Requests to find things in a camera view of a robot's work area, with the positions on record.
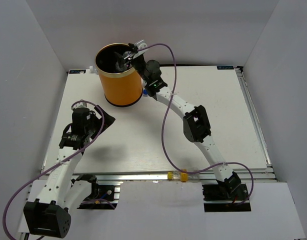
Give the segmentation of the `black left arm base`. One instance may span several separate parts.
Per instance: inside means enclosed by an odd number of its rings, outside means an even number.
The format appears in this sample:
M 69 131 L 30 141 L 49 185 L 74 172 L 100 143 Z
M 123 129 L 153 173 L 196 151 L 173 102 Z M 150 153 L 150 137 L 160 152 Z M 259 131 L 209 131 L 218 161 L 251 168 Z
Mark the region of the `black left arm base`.
M 70 189 L 84 182 L 90 184 L 90 193 L 79 204 L 79 210 L 114 210 L 117 207 L 117 185 L 99 184 L 95 175 L 83 174 L 71 179 Z

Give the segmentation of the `black label plastic bottle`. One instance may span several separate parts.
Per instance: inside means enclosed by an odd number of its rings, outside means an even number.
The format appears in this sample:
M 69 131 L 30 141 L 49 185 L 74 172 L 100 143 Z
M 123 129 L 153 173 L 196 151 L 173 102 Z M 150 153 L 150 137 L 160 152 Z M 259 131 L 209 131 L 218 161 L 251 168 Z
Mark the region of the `black label plastic bottle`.
M 114 56 L 116 58 L 115 68 L 118 72 L 125 72 L 131 68 L 131 63 L 129 60 L 131 54 L 131 51 L 125 51 L 123 54 L 114 52 Z

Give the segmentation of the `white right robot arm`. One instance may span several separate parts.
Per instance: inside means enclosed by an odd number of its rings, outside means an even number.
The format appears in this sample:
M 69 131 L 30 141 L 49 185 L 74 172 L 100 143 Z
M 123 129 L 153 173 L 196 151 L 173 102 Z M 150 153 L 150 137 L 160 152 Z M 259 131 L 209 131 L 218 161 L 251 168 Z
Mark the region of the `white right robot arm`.
M 238 192 L 241 180 L 237 173 L 226 163 L 217 148 L 211 131 L 211 124 L 206 109 L 194 106 L 177 96 L 161 77 L 160 64 L 156 60 L 145 61 L 144 53 L 149 46 L 140 41 L 129 44 L 129 50 L 120 54 L 114 53 L 116 69 L 120 72 L 133 67 L 144 81 L 147 94 L 157 102 L 166 105 L 168 111 L 176 113 L 183 122 L 183 134 L 194 143 L 210 164 L 219 185 L 219 193 L 224 199 L 232 199 Z

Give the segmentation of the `blue label plastic bottle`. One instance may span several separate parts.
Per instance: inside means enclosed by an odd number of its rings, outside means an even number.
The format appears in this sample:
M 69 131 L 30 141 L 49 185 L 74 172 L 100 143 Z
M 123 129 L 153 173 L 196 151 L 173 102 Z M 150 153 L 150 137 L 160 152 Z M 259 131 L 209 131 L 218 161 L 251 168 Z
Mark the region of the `blue label plastic bottle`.
M 148 91 L 145 89 L 146 84 L 147 84 L 147 83 L 143 80 L 141 86 L 142 86 L 142 95 L 143 95 L 144 97 L 148 97 L 148 96 L 149 96 L 149 95 L 148 95 Z

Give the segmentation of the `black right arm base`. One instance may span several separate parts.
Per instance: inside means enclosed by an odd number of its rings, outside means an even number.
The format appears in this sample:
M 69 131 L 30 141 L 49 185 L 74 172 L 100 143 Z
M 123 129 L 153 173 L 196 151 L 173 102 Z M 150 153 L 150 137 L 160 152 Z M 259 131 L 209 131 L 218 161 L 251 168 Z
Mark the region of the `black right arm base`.
M 241 184 L 232 195 L 227 195 L 216 184 L 202 186 L 205 213 L 250 212 L 249 200 L 242 203 L 249 195 L 246 184 Z

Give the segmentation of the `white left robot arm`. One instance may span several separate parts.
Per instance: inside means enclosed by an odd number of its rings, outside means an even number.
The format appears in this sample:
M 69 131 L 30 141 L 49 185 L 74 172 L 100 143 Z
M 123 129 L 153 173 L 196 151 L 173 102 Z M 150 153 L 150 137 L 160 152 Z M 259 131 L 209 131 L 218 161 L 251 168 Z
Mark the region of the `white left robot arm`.
M 80 102 L 71 109 L 71 123 L 62 132 L 55 167 L 35 200 L 27 201 L 23 208 L 29 233 L 40 238 L 65 238 L 72 212 L 100 195 L 95 175 L 82 174 L 74 179 L 73 174 L 86 147 L 116 119 L 99 105 L 89 109 Z

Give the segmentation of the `yellow cap clear bottle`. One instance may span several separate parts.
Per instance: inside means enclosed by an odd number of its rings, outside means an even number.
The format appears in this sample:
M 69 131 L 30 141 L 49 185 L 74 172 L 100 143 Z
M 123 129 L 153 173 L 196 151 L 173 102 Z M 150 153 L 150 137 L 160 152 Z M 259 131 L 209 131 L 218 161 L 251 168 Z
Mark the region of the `yellow cap clear bottle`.
M 169 171 L 167 173 L 167 180 L 168 181 L 178 181 L 182 183 L 186 182 L 199 182 L 200 181 L 200 174 L 195 173 L 195 174 L 189 174 L 189 173 L 184 173 L 181 171 Z

